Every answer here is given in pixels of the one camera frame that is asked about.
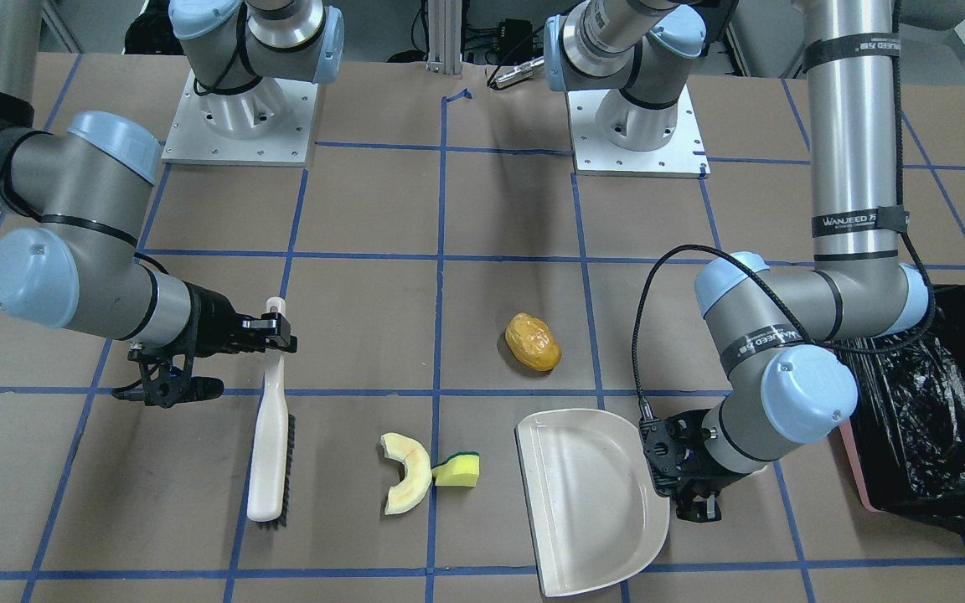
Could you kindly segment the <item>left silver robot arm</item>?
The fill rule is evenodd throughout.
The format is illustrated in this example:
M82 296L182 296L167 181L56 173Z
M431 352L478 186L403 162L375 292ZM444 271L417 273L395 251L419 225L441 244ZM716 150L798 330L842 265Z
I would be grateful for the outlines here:
M678 518L720 519L720 490L853 413L858 389L836 353L855 338L931 324L935 299L903 204L900 25L955 24L965 1L800 1L812 126L811 271L773 272L750 252L714 251L694 294L732 390L711 410L662 420L633 373L655 492ZM597 121L617 147L651 152L675 125L678 96L704 49L690 1L582 1L544 26L552 90L604 90Z

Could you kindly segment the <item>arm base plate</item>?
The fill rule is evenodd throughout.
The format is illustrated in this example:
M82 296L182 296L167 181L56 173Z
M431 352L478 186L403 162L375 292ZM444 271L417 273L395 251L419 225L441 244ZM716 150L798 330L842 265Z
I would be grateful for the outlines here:
M581 175L705 178L711 173L689 89L647 110L619 90L566 95L575 170Z
M200 96L188 74L162 160L177 164L305 167L319 87L264 79L238 95Z

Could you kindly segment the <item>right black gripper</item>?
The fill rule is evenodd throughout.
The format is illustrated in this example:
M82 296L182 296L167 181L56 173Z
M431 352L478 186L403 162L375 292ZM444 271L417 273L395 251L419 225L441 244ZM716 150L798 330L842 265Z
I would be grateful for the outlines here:
M191 358L209 358L217 353L264 353L278 350L295 353L298 336L280 312L266 312L249 319L231 306L230 299L217 291L187 285L190 317L181 333L181 351Z

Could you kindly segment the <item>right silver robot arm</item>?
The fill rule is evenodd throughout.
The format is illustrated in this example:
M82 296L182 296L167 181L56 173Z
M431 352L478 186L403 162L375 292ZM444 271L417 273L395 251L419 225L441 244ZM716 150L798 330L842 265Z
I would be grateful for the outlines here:
M40 18L39 1L0 1L0 211L34 221L0 240L0 312L173 355L294 350L284 319L135 263L160 145L106 111L64 135L34 129ZM222 137L283 125L277 80L340 69L343 16L322 1L172 1L168 18Z

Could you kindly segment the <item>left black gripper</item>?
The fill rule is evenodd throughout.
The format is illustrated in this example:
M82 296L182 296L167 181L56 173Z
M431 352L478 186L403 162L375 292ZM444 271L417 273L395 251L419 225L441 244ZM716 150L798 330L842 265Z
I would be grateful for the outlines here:
M705 416L704 410L689 410L660 420L646 413L639 421L654 490L673 500L683 522L719 522L720 490L743 478L708 452L717 431L704 427Z

